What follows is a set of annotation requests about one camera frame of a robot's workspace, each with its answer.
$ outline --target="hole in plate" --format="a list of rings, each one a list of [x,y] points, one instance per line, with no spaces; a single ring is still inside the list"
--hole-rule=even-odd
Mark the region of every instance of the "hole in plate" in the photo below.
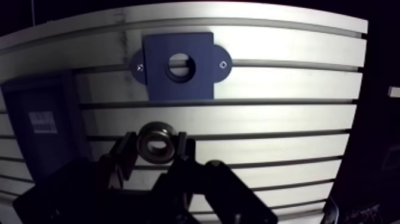
[[[195,62],[186,54],[174,54],[169,59],[168,71],[168,76],[172,81],[187,82],[193,78],[196,72]]]

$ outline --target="dark background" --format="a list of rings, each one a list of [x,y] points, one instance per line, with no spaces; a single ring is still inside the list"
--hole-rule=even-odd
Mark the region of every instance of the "dark background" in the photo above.
[[[35,19],[36,24],[42,24],[93,11],[159,2],[166,1],[35,0]],[[389,156],[393,168],[383,168],[388,150],[400,145],[400,118],[397,118],[400,99],[388,98],[388,87],[400,86],[399,5],[395,1],[372,0],[270,0],[264,3],[313,8],[369,21],[368,34],[364,36],[368,44],[365,67],[360,69],[364,77],[357,113],[331,195],[342,214],[379,203],[384,223],[400,219],[400,153]],[[0,22],[0,36],[30,27],[31,2],[0,2]]]

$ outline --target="label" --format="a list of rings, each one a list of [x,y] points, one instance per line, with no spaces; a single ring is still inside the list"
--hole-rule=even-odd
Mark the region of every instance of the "label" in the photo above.
[[[34,133],[57,133],[52,112],[29,112],[29,119]]]

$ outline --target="circular hole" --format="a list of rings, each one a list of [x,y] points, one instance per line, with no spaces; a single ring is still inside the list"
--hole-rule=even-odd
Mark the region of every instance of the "circular hole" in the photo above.
[[[196,66],[193,59],[187,54],[174,54],[168,62],[168,76],[172,81],[183,83],[193,78]]]
[[[167,152],[167,144],[161,140],[150,140],[147,142],[147,149],[151,154],[162,155]]]

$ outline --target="white label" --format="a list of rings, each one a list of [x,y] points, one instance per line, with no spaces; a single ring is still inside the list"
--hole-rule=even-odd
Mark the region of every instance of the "white label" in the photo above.
[[[29,118],[34,133],[57,133],[52,112],[29,112]]]

